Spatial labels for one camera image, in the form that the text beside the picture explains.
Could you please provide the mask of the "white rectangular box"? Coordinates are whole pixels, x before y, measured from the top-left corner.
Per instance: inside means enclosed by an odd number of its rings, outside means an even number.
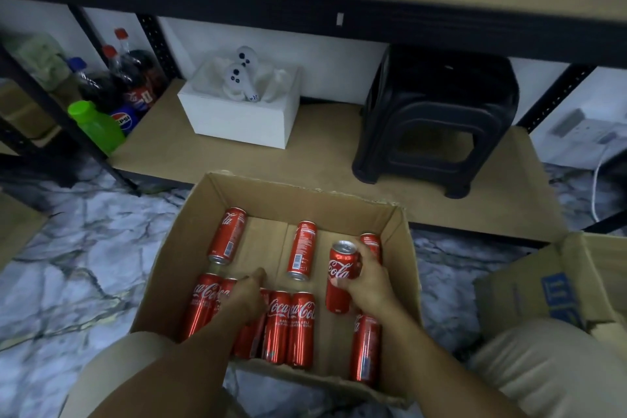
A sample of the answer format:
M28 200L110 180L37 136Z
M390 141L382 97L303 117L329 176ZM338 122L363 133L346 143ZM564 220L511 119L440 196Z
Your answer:
M286 149L300 105L302 68L293 64L276 67L293 72L293 81L286 95L272 103L235 102L203 95L192 88L193 75L178 92L193 131L198 135Z

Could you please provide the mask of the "white wall socket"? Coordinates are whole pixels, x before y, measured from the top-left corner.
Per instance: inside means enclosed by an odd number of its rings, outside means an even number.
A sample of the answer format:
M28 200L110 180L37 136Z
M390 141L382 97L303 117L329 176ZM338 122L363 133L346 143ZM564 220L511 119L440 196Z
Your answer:
M578 107L550 131L552 150L548 162L587 169L612 143L627 144L627 115L604 119Z

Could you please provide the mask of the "person's left hand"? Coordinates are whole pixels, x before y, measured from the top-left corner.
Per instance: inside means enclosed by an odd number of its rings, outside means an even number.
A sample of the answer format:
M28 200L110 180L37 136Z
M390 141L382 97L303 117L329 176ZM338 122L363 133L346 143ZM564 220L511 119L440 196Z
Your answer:
M268 309L262 287L258 287L249 275L238 280L228 295L221 295L220 309L215 316L236 333L260 319Z

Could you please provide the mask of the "cardboard box with blue print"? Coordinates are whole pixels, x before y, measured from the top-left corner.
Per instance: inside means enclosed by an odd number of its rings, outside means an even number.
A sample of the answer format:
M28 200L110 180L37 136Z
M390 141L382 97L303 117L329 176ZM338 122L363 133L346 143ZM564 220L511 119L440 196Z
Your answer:
M484 338L553 318L627 362L627 237L572 232L475 280L474 292Z

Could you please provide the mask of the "green plastic bottle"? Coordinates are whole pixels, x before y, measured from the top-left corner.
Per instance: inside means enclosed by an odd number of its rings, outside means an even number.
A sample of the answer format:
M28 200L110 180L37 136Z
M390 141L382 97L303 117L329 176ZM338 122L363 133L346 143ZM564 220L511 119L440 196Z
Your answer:
M117 121L108 114L98 111L91 101L80 100L71 103L67 110L78 127L110 156L125 141L125 135Z

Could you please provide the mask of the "black metal side rack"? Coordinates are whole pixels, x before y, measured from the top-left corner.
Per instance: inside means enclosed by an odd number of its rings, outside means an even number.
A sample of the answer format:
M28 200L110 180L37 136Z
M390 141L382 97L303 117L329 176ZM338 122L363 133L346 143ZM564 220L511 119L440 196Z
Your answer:
M64 132L64 137L72 139L71 145L83 149L105 170L124 190L140 197L142 194L163 192L166 182L148 176L131 174L130 177L112 167L106 155L84 134L67 111L30 76L20 63L8 52L0 38L0 78L14 81L56 125ZM71 188L79 182L73 162L63 148L47 148L35 145L19 129L0 116L0 142L11 148L25 164L41 171L61 188Z

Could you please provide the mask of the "red-capped dark soda bottle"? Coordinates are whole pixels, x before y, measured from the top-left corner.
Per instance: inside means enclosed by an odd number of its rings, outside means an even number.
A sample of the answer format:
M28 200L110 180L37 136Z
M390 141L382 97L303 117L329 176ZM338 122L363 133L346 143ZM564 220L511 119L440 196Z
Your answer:
M140 117L154 105L156 97L147 79L140 70L111 45L102 47L107 59L108 71L122 99L130 105Z
M148 51L136 48L131 43L126 29L116 28L114 34L119 42L122 58L140 71L152 89L155 98L160 98L168 87L168 80L162 73L161 67Z

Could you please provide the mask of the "black plastic stool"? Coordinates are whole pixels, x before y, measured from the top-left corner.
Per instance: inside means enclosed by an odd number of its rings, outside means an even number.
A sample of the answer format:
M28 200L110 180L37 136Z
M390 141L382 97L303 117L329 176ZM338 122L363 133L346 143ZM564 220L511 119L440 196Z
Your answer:
M463 199L512 126L519 99L507 57L391 44L362 107L352 173L372 185L381 175L414 178ZM447 134L468 135L472 148L459 160L401 148Z

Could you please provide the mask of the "person's right leg beige trousers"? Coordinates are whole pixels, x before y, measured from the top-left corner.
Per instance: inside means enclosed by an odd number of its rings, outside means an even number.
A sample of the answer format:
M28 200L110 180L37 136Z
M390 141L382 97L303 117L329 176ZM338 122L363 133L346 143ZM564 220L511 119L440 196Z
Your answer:
M468 368L530 418L627 418L627 362L563 321L533 319L499 333Z

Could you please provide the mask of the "group of red cans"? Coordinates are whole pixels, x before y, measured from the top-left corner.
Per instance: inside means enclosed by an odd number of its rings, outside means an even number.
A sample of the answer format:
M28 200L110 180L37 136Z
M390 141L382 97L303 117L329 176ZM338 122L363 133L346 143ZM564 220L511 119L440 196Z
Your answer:
M231 207L223 218L208 248L208 259L227 265L247 224L247 213ZM310 279L315 258L317 226L304 220L297 225L286 274L299 281ZM237 282L219 274L205 272L198 276L186 308L178 339L184 341L207 325L220 309L221 295L227 295ZM239 359L261 358L274 365L310 369L314 359L314 329L317 304L313 293L262 288L267 312L239 333L232 349ZM349 379L373 385L378 379L381 327L371 316L358 312L354 324L350 354Z

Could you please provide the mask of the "blue-capped dark soda bottle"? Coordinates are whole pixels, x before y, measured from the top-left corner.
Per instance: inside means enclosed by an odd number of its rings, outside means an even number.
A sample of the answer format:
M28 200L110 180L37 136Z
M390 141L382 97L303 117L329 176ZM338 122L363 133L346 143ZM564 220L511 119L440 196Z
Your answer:
M83 100L91 101L98 112L108 114L128 137L139 122L133 107L123 100L121 90L108 71L91 69L80 57L67 59Z

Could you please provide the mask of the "person's left forearm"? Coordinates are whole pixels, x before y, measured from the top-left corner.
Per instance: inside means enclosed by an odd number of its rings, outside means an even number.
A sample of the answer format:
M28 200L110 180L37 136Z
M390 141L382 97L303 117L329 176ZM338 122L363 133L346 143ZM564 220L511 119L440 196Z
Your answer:
M88 418L251 418L224 387L244 321L216 318L116 388Z

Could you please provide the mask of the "white crumpled paper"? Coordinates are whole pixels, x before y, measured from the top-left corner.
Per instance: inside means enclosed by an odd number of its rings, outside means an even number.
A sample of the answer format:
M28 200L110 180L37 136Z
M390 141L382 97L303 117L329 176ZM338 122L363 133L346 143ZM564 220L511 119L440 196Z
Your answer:
M247 95L234 87L234 82L225 81L228 68L236 63L235 58L208 58L192 79L192 88L207 96L221 97L235 102L250 102ZM293 81L293 72L276 67L269 60L252 60L247 68L252 87L257 93L258 103L272 103L286 95Z

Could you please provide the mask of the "brown flat board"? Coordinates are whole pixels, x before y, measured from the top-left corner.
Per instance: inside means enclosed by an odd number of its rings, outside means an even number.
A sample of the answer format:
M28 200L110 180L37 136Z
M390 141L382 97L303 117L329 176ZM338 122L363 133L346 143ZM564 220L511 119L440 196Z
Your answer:
M0 188L0 273L47 222L48 216Z

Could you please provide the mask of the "person's right forearm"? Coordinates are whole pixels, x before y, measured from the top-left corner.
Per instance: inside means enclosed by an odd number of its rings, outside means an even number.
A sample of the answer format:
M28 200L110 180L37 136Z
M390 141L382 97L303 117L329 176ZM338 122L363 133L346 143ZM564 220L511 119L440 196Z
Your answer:
M359 304L399 354L399 374L424 418L528 418L432 340L397 301Z

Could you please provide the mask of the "open brown cardboard box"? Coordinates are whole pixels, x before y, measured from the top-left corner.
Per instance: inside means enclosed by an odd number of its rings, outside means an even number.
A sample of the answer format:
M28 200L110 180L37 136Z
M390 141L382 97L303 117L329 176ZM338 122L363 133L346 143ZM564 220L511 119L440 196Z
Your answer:
M208 248L228 207L244 209L248 222L234 261L219 267L211 265ZM296 281L286 275L288 249L302 220L312 221L318 227L309 281ZM277 379L280 384L292 382L407 409L412 401L408 386L396 370L388 334L382 334L376 389L349 381L355 314L333 314L324 305L332 244L341 239L357 240L363 232L379 235L383 264L394 293L413 319L421 323L417 259L401 207L227 171L207 173L192 189L159 249L131 332L148 331L177 340L200 274L215 270L227 277L241 278L263 267L267 288L314 294L317 310L313 364L309 370L298 370L262 359L233 359L234 369Z

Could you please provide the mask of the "black metal shelf wooden boards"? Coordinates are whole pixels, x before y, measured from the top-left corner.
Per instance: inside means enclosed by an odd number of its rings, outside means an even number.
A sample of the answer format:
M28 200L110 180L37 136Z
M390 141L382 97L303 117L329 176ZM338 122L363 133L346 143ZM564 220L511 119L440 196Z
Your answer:
M35 0L337 39L402 43L551 62L627 68L627 0ZM341 27L335 25L344 13ZM188 187L209 171L401 205L411 226L544 247L568 234L560 204L522 128L506 134L463 200L424 182L360 183L356 107L306 105L285 151L198 139L174 88L108 163Z

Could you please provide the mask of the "white ghost toy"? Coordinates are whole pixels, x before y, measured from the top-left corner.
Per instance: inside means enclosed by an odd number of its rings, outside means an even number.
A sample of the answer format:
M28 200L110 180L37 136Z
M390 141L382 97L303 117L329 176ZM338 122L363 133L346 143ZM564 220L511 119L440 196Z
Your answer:
M240 65L246 67L251 75L257 72L260 62L255 50L248 46L241 46L237 49L236 55Z
M232 63L223 74L224 83L233 91L242 92L252 103L260 101L260 95L245 65Z

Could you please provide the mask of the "red soda can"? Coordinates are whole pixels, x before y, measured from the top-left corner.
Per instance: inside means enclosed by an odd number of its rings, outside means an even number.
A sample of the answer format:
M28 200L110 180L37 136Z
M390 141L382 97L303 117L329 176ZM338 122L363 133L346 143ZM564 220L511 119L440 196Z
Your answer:
M338 240L333 243L328 264L325 306L327 311L335 314L349 312L350 294L332 283L333 279L353 279L357 273L360 253L352 240Z

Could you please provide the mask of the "person's right hand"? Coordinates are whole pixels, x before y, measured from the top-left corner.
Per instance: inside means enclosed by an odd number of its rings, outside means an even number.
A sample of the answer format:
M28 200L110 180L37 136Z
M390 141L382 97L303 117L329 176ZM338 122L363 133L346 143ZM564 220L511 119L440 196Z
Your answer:
M358 309L383 323L386 313L400 306L388 270L378 263L368 245L357 242L356 246L360 253L359 274L353 278L352 290L347 292Z

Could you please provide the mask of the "pale green plastic bag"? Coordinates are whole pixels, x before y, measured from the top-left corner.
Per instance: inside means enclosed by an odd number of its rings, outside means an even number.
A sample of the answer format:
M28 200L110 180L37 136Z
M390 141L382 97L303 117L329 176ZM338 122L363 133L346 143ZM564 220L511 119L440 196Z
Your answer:
M18 35L12 40L10 52L48 92L57 89L72 74L60 44L49 34Z

